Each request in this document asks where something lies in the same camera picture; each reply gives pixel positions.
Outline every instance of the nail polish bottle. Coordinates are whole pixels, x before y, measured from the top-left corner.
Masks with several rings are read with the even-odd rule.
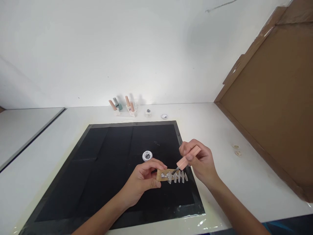
[[[114,115],[115,115],[115,116],[120,115],[120,114],[121,114],[121,113],[120,113],[120,110],[115,107],[115,105],[113,104],[112,100],[109,100],[109,102],[110,102],[110,105],[111,105],[112,108],[113,108],[113,113],[114,113]]]
[[[123,106],[119,102],[117,102],[117,99],[114,97],[113,100],[115,103],[115,107],[118,108],[119,110],[122,110]]]
[[[126,108],[127,108],[127,111],[131,112],[131,106],[130,106],[130,102],[129,102],[128,96],[125,96],[125,99],[126,99]]]
[[[151,117],[151,110],[150,109],[147,109],[145,116],[148,118]]]
[[[132,102],[130,102],[130,107],[131,107],[131,111],[129,112],[129,114],[130,114],[132,117],[136,117],[136,116],[137,116],[137,110],[135,110],[134,105],[133,105]]]

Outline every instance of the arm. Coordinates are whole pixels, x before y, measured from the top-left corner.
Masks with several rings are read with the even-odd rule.
[[[155,169],[167,169],[161,161],[152,158],[148,162],[137,165],[124,187],[96,214],[80,226],[73,235],[105,234],[113,223],[129,208],[134,206],[142,194],[148,189],[160,188]]]
[[[188,153],[195,145],[198,145],[201,151],[197,156],[192,156]],[[216,172],[212,152],[208,147],[193,139],[189,143],[183,142],[179,151],[182,156],[186,156],[196,177],[210,190],[238,234],[269,234],[222,182]]]

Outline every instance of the right hand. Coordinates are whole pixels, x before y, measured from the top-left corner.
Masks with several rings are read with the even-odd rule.
[[[189,152],[196,145],[201,148],[201,151],[196,156],[193,156],[189,154]],[[189,165],[192,166],[196,177],[208,188],[220,181],[215,169],[212,152],[204,144],[196,139],[192,139],[190,142],[183,142],[179,147],[179,152],[183,157],[186,157]]]

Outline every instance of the white jar lid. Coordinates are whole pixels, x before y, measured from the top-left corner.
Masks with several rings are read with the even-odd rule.
[[[142,159],[146,162],[148,160],[150,160],[152,158],[152,152],[150,151],[145,151],[143,154],[142,154]]]

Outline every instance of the white wall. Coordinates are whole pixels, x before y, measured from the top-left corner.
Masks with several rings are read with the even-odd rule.
[[[2,0],[0,106],[213,102],[289,0]]]

